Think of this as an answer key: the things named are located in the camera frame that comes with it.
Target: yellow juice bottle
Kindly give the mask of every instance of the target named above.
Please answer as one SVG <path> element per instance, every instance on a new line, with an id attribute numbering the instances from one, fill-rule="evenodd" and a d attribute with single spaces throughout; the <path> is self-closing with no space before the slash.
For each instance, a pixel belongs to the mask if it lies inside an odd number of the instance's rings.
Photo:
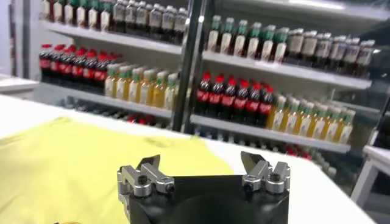
<path id="1" fill-rule="evenodd" d="M 268 116 L 267 120 L 267 129 L 279 131 L 280 124 L 283 120 L 284 108 L 285 108 L 286 98 L 284 96 L 278 96 L 276 107 L 272 110 L 271 114 Z"/>
<path id="2" fill-rule="evenodd" d="M 336 135 L 337 128 L 339 126 L 339 115 L 341 113 L 341 109 L 337 107 L 333 107 L 331 109 L 330 118 L 325 123 L 324 129 L 321 133 L 321 139 L 325 141 L 332 141 Z"/>
<path id="3" fill-rule="evenodd" d="M 351 135 L 351 132 L 353 130 L 353 117 L 355 116 L 356 112 L 353 110 L 347 110 L 344 113 L 344 121 L 343 123 L 339 124 L 339 127 L 336 131 L 336 136 L 334 138 L 334 142 L 338 142 L 340 144 L 348 144 L 349 143 L 349 136 Z"/>

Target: drink display shelf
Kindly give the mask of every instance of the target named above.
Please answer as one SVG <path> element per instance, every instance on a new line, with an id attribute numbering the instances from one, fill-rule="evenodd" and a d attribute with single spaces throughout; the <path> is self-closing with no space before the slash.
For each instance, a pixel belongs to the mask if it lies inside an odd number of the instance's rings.
<path id="1" fill-rule="evenodd" d="M 165 52 L 172 55 L 180 55 L 182 47 L 158 42 L 154 40 L 148 40 L 143 37 L 130 36 L 121 33 L 107 33 L 95 30 L 84 29 L 81 27 L 74 27 L 69 25 L 63 25 L 58 23 L 50 23 L 47 21 L 41 21 L 43 27 L 47 30 L 57 32 L 63 35 L 71 37 L 89 38 L 92 40 L 99 40 L 109 43 L 121 44 L 125 46 L 132 46 L 140 49 L 147 49 L 157 52 Z"/>
<path id="2" fill-rule="evenodd" d="M 171 114 L 172 114 L 172 111 L 156 108 L 156 107 L 150 107 L 140 103 L 133 103 L 129 101 L 114 99 L 107 96 L 101 96 L 98 94 L 88 93 L 85 91 L 65 88 L 58 85 L 52 85 L 47 83 L 41 83 L 40 85 L 42 85 L 46 90 L 48 90 L 49 93 L 61 93 L 63 95 L 74 97 L 77 99 L 87 100 L 90 102 L 108 105 L 111 107 L 118 107 L 125 110 L 136 111 L 139 113 L 150 114 L 156 117 L 163 117 L 169 119 L 171 118 Z"/>
<path id="3" fill-rule="evenodd" d="M 328 142 L 313 138 L 307 138 L 297 135 L 291 135 L 278 131 L 271 131 L 264 128 L 258 128 L 243 124 L 237 124 L 229 121 L 223 121 L 219 119 L 213 119 L 210 117 L 191 115 L 190 120 L 193 124 L 203 125 L 206 127 L 217 128 L 226 131 L 232 131 L 234 133 L 241 133 L 249 136 L 256 136 L 259 138 L 273 139 L 276 141 L 287 142 L 297 145 L 304 145 L 309 147 L 315 147 L 331 152 L 347 153 L 351 146 L 345 144 L 338 144 L 334 142 Z"/>
<path id="4" fill-rule="evenodd" d="M 209 51 L 203 52 L 202 57 L 205 61 L 217 62 L 224 65 L 232 65 L 247 69 L 254 69 L 257 71 L 268 72 L 275 75 L 294 77 L 297 79 L 307 79 L 315 82 L 328 83 L 333 86 L 341 86 L 350 89 L 366 89 L 370 87 L 372 83 L 371 80 L 346 77 L 301 66 L 268 63 Z"/>

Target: white table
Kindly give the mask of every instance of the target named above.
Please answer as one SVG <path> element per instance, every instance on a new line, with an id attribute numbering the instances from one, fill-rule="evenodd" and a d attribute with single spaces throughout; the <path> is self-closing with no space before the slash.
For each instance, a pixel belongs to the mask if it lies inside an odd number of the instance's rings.
<path id="1" fill-rule="evenodd" d="M 363 151 L 367 153 L 368 158 L 364 162 L 351 196 L 360 207 L 367 201 L 378 172 L 382 171 L 390 176 L 390 150 L 366 145 Z"/>
<path id="2" fill-rule="evenodd" d="M 56 108 L 40 103 L 0 96 L 0 138 L 29 127 L 69 116 L 77 121 L 134 135 L 189 138 L 189 135 L 130 124 L 92 114 Z M 312 162 L 250 147 L 204 139 L 208 148 L 222 158 L 236 174 L 244 174 L 240 153 L 260 153 L 273 166 L 284 161 L 291 167 L 289 224 L 375 223 Z"/>

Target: red label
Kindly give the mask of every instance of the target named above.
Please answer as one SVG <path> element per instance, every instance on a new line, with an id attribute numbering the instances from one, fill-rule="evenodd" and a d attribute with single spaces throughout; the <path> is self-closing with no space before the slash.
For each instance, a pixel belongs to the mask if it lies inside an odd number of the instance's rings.
<path id="1" fill-rule="evenodd" d="M 200 101 L 207 101 L 208 95 L 209 95 L 208 92 L 203 92 L 203 91 L 200 91 L 200 90 L 198 90 L 197 93 L 196 93 L 196 97 Z"/>
<path id="2" fill-rule="evenodd" d="M 73 66 L 73 68 L 72 68 L 72 74 L 74 75 L 74 76 L 83 76 L 83 73 L 84 73 L 84 68 L 83 67 L 81 67 L 81 66 Z"/>
<path id="3" fill-rule="evenodd" d="M 105 80 L 107 78 L 107 72 L 95 71 L 94 79 L 95 80 Z"/>
<path id="4" fill-rule="evenodd" d="M 259 106 L 259 111 L 261 114 L 269 114 L 271 112 L 271 104 L 261 103 Z"/>
<path id="5" fill-rule="evenodd" d="M 234 107 L 238 109 L 242 109 L 245 107 L 246 99 L 236 99 L 234 100 Z"/>
<path id="6" fill-rule="evenodd" d="M 41 68 L 50 68 L 50 60 L 45 60 L 45 59 L 39 60 L 39 66 Z"/>
<path id="7" fill-rule="evenodd" d="M 259 104 L 259 102 L 248 100 L 246 103 L 246 109 L 249 111 L 257 111 Z"/>
<path id="8" fill-rule="evenodd" d="M 234 96 L 223 96 L 222 97 L 222 104 L 223 106 L 232 106 L 234 102 L 235 97 Z"/>

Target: yellow cloth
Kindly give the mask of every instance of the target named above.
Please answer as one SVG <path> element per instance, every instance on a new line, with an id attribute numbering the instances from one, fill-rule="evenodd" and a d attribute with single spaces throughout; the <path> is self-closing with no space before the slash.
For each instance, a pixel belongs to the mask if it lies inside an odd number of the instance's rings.
<path id="1" fill-rule="evenodd" d="M 125 224 L 116 171 L 158 154 L 167 175 L 233 173 L 197 138 L 134 136 L 61 117 L 0 140 L 0 223 Z"/>

